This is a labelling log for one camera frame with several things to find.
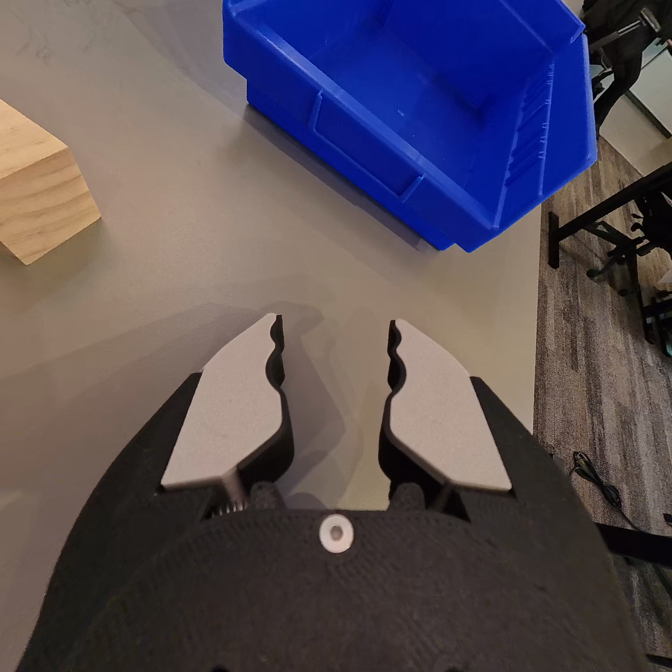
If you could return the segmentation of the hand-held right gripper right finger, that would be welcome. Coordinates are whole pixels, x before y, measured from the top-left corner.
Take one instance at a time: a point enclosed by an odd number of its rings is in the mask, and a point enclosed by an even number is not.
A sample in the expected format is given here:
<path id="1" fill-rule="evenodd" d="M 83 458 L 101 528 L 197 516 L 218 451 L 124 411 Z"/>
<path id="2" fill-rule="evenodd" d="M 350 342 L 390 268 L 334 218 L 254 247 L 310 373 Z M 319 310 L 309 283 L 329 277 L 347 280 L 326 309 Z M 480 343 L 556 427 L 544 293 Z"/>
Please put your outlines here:
<path id="1" fill-rule="evenodd" d="M 378 463 L 389 500 L 405 484 L 419 487 L 429 509 L 445 509 L 457 489 L 512 495 L 472 378 L 457 358 L 401 318 L 390 322 L 387 353 Z"/>

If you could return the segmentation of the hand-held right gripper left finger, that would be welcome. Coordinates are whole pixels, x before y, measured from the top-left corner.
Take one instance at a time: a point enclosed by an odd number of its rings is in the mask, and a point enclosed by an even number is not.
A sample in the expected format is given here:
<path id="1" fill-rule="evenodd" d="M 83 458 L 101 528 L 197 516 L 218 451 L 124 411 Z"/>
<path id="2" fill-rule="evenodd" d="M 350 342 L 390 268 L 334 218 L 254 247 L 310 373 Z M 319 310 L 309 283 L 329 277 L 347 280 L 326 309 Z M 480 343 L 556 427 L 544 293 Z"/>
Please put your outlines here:
<path id="1" fill-rule="evenodd" d="M 269 313 L 203 367 L 161 479 L 167 491 L 214 487 L 228 512 L 256 483 L 276 482 L 294 458 L 282 315 Z"/>

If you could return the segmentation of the wooden cube block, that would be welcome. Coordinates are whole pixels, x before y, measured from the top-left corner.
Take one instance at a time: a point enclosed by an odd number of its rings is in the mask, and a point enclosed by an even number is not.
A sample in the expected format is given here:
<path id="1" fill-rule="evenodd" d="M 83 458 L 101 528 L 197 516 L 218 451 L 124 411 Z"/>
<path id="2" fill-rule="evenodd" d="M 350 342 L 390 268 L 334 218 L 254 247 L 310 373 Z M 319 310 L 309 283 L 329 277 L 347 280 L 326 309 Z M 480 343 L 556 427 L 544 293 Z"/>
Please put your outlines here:
<path id="1" fill-rule="evenodd" d="M 1 101 L 1 247 L 30 265 L 101 216 L 70 148 Z"/>

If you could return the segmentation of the grey desk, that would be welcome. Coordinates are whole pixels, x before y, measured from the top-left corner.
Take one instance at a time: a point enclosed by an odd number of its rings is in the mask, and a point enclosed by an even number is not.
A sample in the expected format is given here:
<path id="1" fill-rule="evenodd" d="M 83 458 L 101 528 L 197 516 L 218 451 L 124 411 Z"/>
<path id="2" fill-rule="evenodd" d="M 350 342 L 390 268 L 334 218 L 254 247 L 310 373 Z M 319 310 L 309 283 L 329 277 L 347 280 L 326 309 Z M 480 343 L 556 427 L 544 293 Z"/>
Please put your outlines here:
<path id="1" fill-rule="evenodd" d="M 381 509 L 405 319 L 533 428 L 540 209 L 436 251 L 247 106 L 220 1 L 2 1 L 1 98 L 72 150 L 102 219 L 1 254 L 1 670 L 108 466 L 186 377 L 283 316 L 293 508 Z"/>

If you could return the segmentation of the black desk foot bar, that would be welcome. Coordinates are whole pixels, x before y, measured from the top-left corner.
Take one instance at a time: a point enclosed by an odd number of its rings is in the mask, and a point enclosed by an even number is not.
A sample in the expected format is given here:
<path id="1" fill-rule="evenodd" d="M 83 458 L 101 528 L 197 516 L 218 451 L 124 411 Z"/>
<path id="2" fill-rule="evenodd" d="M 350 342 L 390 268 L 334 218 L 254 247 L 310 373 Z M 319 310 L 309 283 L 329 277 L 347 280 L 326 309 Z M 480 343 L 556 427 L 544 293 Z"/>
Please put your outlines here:
<path id="1" fill-rule="evenodd" d="M 612 554 L 671 569 L 670 537 L 607 524 L 596 527 Z"/>

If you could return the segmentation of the black caster office chair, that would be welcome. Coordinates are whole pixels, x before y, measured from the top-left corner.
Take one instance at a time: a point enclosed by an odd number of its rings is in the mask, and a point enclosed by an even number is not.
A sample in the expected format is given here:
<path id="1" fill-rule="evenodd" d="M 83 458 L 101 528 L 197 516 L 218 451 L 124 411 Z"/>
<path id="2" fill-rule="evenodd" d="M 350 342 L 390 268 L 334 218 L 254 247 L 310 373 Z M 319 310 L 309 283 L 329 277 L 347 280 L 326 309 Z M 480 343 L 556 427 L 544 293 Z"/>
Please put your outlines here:
<path id="1" fill-rule="evenodd" d="M 633 214 L 631 231 L 640 236 L 631 238 L 605 221 L 594 223 L 589 231 L 598 238 L 613 244 L 606 264 L 599 269 L 589 269 L 587 277 L 593 280 L 602 276 L 614 265 L 625 265 L 629 285 L 619 290 L 620 296 L 634 294 L 643 324 L 644 338 L 658 345 L 661 353 L 671 357 L 671 271 L 659 282 L 648 303 L 641 290 L 638 262 L 653 251 L 661 250 L 671 256 L 671 190 L 649 191 L 634 200 L 637 214 Z"/>

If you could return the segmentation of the deep blue plastic bin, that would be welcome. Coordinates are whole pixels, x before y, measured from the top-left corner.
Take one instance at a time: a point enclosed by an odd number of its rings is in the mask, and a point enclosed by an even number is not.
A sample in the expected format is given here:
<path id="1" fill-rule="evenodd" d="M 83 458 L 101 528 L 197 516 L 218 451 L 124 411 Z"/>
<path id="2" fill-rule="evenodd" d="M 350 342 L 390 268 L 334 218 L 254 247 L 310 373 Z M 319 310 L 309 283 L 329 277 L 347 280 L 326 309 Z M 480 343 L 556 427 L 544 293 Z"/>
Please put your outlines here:
<path id="1" fill-rule="evenodd" d="M 247 101 L 437 250 L 474 251 L 597 158 L 562 1 L 224 1 Z"/>

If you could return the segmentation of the black jacket draped chair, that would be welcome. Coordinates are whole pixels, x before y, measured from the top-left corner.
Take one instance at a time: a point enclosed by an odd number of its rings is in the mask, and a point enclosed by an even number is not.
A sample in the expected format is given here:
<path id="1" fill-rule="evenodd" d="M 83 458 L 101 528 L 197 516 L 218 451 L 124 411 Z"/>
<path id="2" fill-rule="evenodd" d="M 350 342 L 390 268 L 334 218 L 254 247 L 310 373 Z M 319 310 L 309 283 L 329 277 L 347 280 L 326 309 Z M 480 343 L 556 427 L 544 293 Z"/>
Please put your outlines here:
<path id="1" fill-rule="evenodd" d="M 649 10 L 659 24 L 655 31 L 639 25 L 625 36 L 605 44 L 603 54 L 611 67 L 613 80 L 594 103 L 595 131 L 600 130 L 617 101 L 636 83 L 643 63 L 643 52 L 656 36 L 661 42 L 671 40 L 670 1 L 584 1 L 581 19 L 590 43 L 606 38 L 618 29 L 637 21 L 643 9 Z"/>

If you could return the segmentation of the black metal table frame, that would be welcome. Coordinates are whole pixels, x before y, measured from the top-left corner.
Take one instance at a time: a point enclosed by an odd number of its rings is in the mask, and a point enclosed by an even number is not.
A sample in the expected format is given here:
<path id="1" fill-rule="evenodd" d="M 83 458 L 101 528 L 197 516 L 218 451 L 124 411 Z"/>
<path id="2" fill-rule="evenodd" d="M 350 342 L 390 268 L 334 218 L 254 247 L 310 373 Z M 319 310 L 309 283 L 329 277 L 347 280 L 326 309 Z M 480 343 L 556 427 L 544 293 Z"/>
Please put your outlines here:
<path id="1" fill-rule="evenodd" d="M 671 163 L 665 164 L 654 172 L 641 177 L 639 180 L 619 190 L 591 207 L 566 224 L 560 225 L 554 212 L 548 214 L 548 265 L 552 269 L 560 266 L 560 242 L 575 235 L 579 231 L 587 230 L 602 217 L 626 206 L 636 199 L 647 196 L 655 191 L 664 191 L 671 187 Z"/>

